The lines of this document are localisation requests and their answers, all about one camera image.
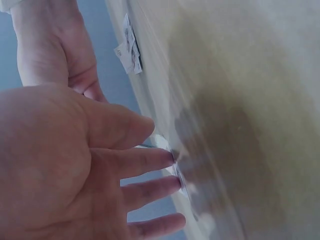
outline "palm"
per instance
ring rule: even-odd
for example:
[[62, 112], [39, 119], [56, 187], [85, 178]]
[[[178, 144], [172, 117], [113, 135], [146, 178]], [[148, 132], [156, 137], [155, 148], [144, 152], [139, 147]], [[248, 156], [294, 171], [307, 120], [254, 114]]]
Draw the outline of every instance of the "palm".
[[183, 227], [179, 214], [127, 225], [128, 212], [180, 188], [175, 177], [120, 187], [120, 179], [172, 164], [164, 150], [131, 148], [153, 131], [150, 120], [56, 85], [14, 93], [0, 101], [10, 126], [0, 152], [15, 146], [0, 162], [10, 173], [0, 182], [4, 239], [135, 240]]

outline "brown stain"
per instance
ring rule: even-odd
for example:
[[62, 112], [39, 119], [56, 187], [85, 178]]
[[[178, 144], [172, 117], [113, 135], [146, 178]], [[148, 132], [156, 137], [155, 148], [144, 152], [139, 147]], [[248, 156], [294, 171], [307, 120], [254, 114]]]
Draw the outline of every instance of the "brown stain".
[[[190, 195], [193, 210], [198, 218], [203, 213], [214, 217], [221, 239], [241, 239], [239, 232], [232, 232], [235, 219], [247, 239], [289, 239], [277, 186], [258, 141], [259, 129], [215, 54], [208, 52], [195, 18], [181, 14], [184, 18], [169, 42], [171, 113], [180, 107], [169, 139], [174, 140], [177, 134], [187, 149], [188, 156], [178, 164], [187, 185], [194, 184], [198, 191]], [[186, 57], [196, 67], [190, 68], [189, 62], [180, 59]], [[188, 107], [185, 98], [192, 99]], [[216, 170], [232, 206], [221, 192]], [[227, 213], [228, 208], [235, 210], [235, 218]]]

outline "hand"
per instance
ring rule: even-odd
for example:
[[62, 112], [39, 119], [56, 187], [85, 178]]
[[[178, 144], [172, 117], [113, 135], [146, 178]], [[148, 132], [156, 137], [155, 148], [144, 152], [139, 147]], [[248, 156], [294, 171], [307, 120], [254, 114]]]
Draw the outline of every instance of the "hand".
[[0, 112], [0, 239], [137, 240], [185, 225], [179, 213], [127, 224], [180, 188], [174, 176], [120, 187], [173, 164], [165, 150], [132, 148], [151, 119], [58, 84], [2, 93]]
[[106, 102], [76, 0], [24, 0], [11, 8], [24, 86], [59, 83]]

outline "finger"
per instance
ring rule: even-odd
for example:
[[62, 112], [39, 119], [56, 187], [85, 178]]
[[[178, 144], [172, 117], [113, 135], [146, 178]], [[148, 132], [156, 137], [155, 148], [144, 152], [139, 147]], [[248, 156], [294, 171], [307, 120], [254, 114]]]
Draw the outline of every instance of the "finger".
[[142, 208], [158, 199], [169, 196], [181, 188], [180, 181], [175, 176], [167, 176], [147, 182], [134, 183], [122, 187], [127, 211]]
[[155, 128], [151, 118], [124, 106], [78, 98], [87, 120], [91, 148], [129, 149], [143, 143]]
[[68, 86], [89, 99], [103, 103], [108, 102], [99, 84], [96, 65], [81, 74], [69, 76]]
[[184, 228], [186, 218], [181, 213], [162, 216], [149, 221], [130, 223], [129, 229], [133, 240], [159, 238]]
[[132, 178], [151, 171], [161, 170], [174, 163], [172, 154], [160, 148], [109, 150], [106, 153], [107, 157], [114, 159], [114, 165], [120, 179]]
[[102, 103], [107, 103], [107, 99], [104, 95], [104, 93], [102, 92], [102, 89], [100, 87], [100, 84], [98, 82], [98, 79], [96, 82], [94, 82], [93, 84], [91, 84], [84, 92], [83, 95], [86, 96], [87, 98], [96, 100], [98, 102], [102, 102]]

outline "blue wall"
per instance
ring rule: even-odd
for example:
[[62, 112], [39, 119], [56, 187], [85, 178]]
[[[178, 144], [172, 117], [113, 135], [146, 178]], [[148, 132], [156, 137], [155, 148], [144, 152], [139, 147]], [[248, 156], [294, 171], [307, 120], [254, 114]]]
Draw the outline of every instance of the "blue wall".
[[[140, 113], [137, 100], [128, 76], [114, 53], [118, 46], [114, 30], [104, 0], [78, 0], [86, 28], [91, 37], [97, 58], [98, 76], [103, 93], [111, 103], [121, 104]], [[11, 16], [0, 14], [0, 90], [21, 87], [17, 68], [17, 39], [12, 26]], [[150, 172], [139, 177], [124, 179], [121, 184], [143, 182], [162, 177], [160, 171]], [[170, 197], [148, 204], [130, 212], [128, 221], [145, 221], [174, 213], [175, 207]], [[178, 232], [164, 240], [184, 240], [184, 233]]]

